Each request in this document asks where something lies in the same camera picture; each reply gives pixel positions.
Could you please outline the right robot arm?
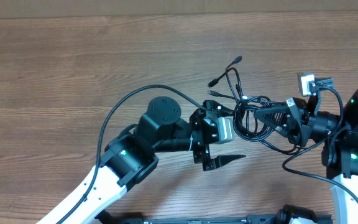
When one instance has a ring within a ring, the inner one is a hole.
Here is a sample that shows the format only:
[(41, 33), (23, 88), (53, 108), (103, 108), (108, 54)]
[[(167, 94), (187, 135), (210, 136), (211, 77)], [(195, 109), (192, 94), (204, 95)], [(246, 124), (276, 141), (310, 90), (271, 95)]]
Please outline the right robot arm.
[(338, 96), (332, 87), (313, 87), (308, 101), (290, 98), (279, 106), (259, 109), (254, 116), (300, 148), (283, 162), (282, 167), (288, 172), (307, 176), (308, 173), (291, 169), (287, 164), (323, 146), (321, 163), (326, 175), (313, 174), (312, 178), (330, 184), (336, 223), (358, 223), (358, 89), (347, 104), (337, 98), (339, 115), (319, 110), (322, 91)]

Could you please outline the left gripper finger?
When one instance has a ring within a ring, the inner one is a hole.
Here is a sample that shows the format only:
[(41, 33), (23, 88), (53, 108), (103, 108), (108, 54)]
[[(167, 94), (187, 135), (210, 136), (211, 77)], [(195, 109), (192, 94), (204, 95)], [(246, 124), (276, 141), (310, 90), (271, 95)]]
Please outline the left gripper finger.
[(242, 159), (242, 158), (245, 158), (246, 155), (240, 155), (240, 154), (231, 154), (231, 155), (220, 155), (220, 156), (217, 156), (215, 157), (213, 160), (212, 160), (212, 165), (211, 165), (211, 169), (218, 169), (222, 166), (225, 166), (227, 164), (229, 164), (230, 162), (232, 161), (235, 161), (237, 159)]
[(225, 107), (225, 106), (218, 106), (218, 115), (219, 116), (232, 116), (234, 111)]

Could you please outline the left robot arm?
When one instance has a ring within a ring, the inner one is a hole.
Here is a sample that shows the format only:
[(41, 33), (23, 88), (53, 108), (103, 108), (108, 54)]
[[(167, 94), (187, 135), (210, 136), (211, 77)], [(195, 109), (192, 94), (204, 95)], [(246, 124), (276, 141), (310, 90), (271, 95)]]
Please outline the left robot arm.
[(160, 96), (149, 102), (137, 124), (124, 129), (104, 150), (79, 186), (41, 223), (116, 223), (106, 208), (141, 183), (158, 164), (158, 152), (192, 152), (203, 170), (215, 170), (240, 159), (239, 155), (210, 156), (210, 144), (234, 139), (233, 110), (206, 100), (189, 121), (181, 118), (179, 104)]

